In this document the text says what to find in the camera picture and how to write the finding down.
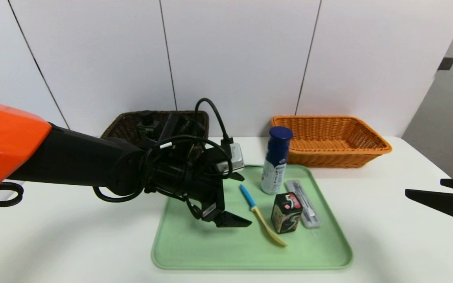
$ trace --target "brown wicker basket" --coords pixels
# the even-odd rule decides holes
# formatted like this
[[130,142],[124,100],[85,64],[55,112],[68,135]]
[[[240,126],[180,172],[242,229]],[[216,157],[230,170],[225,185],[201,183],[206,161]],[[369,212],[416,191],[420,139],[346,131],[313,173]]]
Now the brown wicker basket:
[[[136,126],[141,120],[141,112],[142,111],[127,112],[118,115],[118,117],[111,123],[111,125],[109,125],[108,129],[104,131],[101,138],[122,138],[133,145],[139,145],[141,138]],[[161,122],[170,113],[183,115],[187,118],[195,118],[194,111],[154,111],[153,120]],[[203,138],[207,138],[209,133],[209,115],[207,115],[207,112],[205,111],[198,111],[197,120],[205,128],[205,135]],[[201,152],[202,147],[200,145],[194,147],[192,152],[192,159],[198,157]]]
[[293,131],[290,164],[358,168],[392,151],[365,122],[350,116],[275,116],[272,126]]

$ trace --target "small box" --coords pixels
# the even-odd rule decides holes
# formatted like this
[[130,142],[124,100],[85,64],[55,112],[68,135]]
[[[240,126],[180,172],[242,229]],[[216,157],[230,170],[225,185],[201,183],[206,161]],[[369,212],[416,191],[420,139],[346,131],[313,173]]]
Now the small box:
[[300,221],[302,210],[302,204],[294,193],[287,192],[275,195],[271,217],[275,231],[277,233],[295,231]]

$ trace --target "label on can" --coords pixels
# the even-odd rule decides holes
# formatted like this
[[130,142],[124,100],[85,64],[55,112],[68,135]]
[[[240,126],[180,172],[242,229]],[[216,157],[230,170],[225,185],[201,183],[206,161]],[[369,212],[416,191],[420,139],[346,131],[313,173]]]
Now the label on can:
[[272,163],[265,160],[263,175],[261,177],[261,189],[265,193],[273,195],[279,192],[282,179],[284,178],[284,169],[286,169],[286,163],[274,167]]

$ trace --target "black cable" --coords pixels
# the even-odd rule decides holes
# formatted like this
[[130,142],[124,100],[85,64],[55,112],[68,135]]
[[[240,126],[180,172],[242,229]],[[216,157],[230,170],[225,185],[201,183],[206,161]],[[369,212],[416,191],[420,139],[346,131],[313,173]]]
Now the black cable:
[[214,103],[209,99],[209,98],[202,98],[200,99],[197,104],[195,105],[195,120],[198,122],[198,107],[200,106],[200,103],[202,102],[207,102],[212,108],[212,111],[214,111],[214,115],[216,115],[216,119],[218,119],[219,126],[221,127],[221,131],[223,132],[223,138],[225,140],[228,140],[228,134],[227,131],[225,130],[225,125],[223,124],[223,120],[221,119],[221,116],[219,115],[218,109],[216,109],[216,106]]

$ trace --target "toothbrush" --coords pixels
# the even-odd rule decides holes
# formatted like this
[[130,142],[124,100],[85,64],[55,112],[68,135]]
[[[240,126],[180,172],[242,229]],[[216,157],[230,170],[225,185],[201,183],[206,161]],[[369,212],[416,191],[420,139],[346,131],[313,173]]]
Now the toothbrush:
[[279,238],[279,236],[277,236],[277,234],[274,231],[272,231],[272,229],[270,229],[270,227],[268,227],[268,224],[265,222],[265,219],[263,219],[263,216],[261,215],[260,210],[256,206],[255,201],[253,200],[253,198],[249,194],[249,192],[246,189],[246,187],[243,184],[241,184],[239,187],[241,188],[241,192],[244,195],[244,197],[246,197],[246,200],[249,203],[251,211],[254,212],[257,215],[257,217],[260,219],[260,221],[263,223],[263,226],[265,226],[265,229],[267,230],[267,232],[270,235],[270,237],[272,237],[272,239],[274,239],[280,245],[282,245],[284,247],[287,247],[288,244],[286,244],[286,242],[284,242],[281,238]]

